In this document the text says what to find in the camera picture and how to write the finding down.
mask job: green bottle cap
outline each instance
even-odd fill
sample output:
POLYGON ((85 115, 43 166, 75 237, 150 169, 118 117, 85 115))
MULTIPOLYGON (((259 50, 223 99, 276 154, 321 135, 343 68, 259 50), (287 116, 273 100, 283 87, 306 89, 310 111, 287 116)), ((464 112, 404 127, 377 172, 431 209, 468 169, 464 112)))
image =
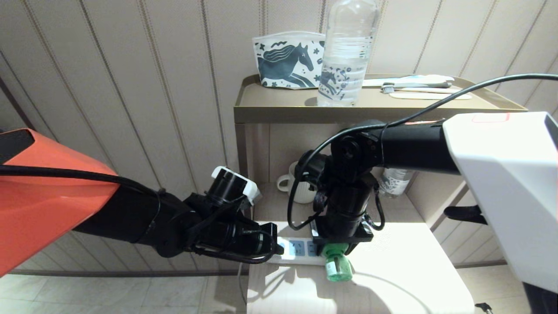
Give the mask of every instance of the green bottle cap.
POLYGON ((326 257, 325 272, 329 281, 349 281, 353 278, 349 259, 345 256, 348 247, 347 243, 329 243, 324 246, 322 254, 326 257))

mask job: plastic bottle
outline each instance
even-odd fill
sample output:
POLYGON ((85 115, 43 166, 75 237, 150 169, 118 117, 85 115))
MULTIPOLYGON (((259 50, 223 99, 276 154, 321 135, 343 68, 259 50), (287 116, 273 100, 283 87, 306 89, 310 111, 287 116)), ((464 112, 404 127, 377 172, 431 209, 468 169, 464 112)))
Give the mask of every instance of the plastic bottle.
POLYGON ((349 259, 345 256, 349 248, 347 243, 329 243, 322 250, 325 260, 325 272, 329 281, 349 281, 353 278, 353 270, 349 259))
POLYGON ((379 8, 375 0, 340 0, 331 7, 318 106, 354 106, 366 74, 379 8))
POLYGON ((386 168, 379 182, 380 195, 387 198, 398 197, 403 194, 412 176, 413 171, 410 170, 386 168))

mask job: horse illustration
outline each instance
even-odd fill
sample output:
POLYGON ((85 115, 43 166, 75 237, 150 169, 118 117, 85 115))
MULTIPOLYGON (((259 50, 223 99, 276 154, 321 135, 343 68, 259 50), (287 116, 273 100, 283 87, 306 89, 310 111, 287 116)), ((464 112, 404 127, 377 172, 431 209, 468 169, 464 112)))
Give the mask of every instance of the horse illustration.
POLYGON ((314 70, 312 60, 308 56, 308 45, 304 48, 301 44, 296 47, 289 45, 266 51, 262 58, 258 57, 259 74, 262 80, 284 79, 300 87, 314 87, 307 78, 292 72, 298 62, 305 65, 309 71, 314 70))
POLYGON ((329 89, 330 94, 333 96, 335 95, 336 91, 335 88, 329 84, 330 80, 333 81, 334 85, 337 84, 337 81, 335 80, 335 74, 333 74, 332 72, 323 71, 320 76, 320 84, 329 89))

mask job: cup handle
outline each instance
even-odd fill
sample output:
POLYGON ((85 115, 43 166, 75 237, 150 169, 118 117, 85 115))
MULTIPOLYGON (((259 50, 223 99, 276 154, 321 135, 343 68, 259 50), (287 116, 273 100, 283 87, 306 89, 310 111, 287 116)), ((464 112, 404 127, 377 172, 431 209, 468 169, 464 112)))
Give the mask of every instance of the cup handle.
POLYGON ((288 178, 289 178, 289 175, 284 174, 277 179, 277 189, 279 189, 279 191, 288 192, 288 187, 287 186, 285 186, 285 187, 281 186, 281 183, 283 183, 283 181, 285 181, 285 180, 288 180, 288 178))

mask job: white tabletop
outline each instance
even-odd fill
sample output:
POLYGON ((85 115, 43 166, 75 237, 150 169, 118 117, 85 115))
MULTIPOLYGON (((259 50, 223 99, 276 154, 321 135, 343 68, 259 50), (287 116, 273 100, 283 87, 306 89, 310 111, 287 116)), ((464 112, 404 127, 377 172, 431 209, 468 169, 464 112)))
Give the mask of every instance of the white tabletop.
MULTIPOLYGON (((256 220, 277 223, 280 236, 310 236, 285 222, 286 193, 262 190, 256 220)), ((408 198, 382 204, 385 228, 348 255, 352 281, 330 282, 320 266, 251 265, 248 313, 474 313, 465 284, 408 198)), ((311 207, 297 205, 293 214, 302 221, 311 207)))

